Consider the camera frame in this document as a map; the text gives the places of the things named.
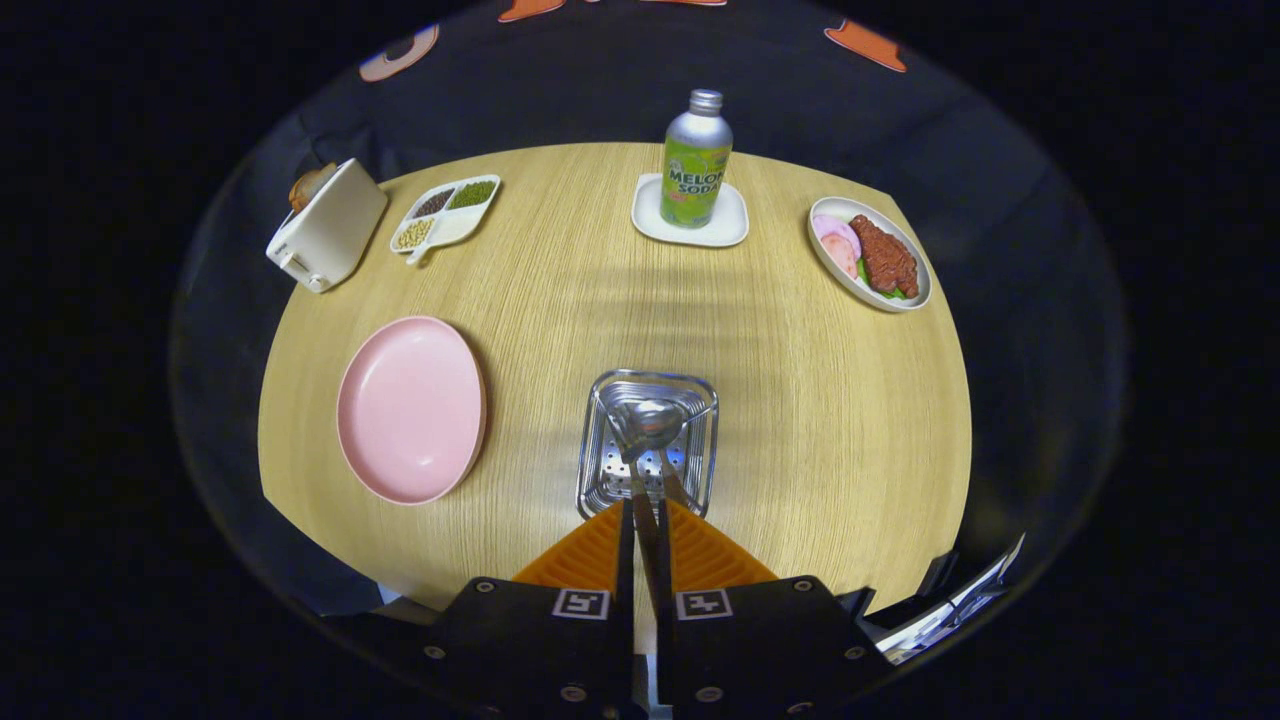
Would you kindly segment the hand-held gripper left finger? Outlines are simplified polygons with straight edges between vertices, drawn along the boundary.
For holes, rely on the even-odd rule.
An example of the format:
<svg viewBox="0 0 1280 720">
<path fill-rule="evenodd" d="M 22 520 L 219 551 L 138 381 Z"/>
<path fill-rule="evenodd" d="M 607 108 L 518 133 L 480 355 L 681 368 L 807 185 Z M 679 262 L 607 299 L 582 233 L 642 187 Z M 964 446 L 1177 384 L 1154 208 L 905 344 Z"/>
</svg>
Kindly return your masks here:
<svg viewBox="0 0 1280 720">
<path fill-rule="evenodd" d="M 634 546 L 623 500 L 516 577 L 474 578 L 428 629 L 431 682 L 485 719 L 635 719 Z"/>
</svg>

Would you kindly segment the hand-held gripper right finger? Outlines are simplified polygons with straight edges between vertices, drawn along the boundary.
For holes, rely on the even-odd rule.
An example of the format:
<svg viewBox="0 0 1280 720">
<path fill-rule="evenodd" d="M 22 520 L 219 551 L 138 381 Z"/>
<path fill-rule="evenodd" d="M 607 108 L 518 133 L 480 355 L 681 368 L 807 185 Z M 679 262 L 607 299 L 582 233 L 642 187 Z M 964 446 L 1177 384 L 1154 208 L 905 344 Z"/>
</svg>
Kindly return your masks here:
<svg viewBox="0 0 1280 720">
<path fill-rule="evenodd" d="M 813 575 L 677 591 L 677 527 L 700 516 L 664 500 L 655 520 L 655 694 L 676 719 L 833 719 L 884 685 L 893 665 Z"/>
</svg>

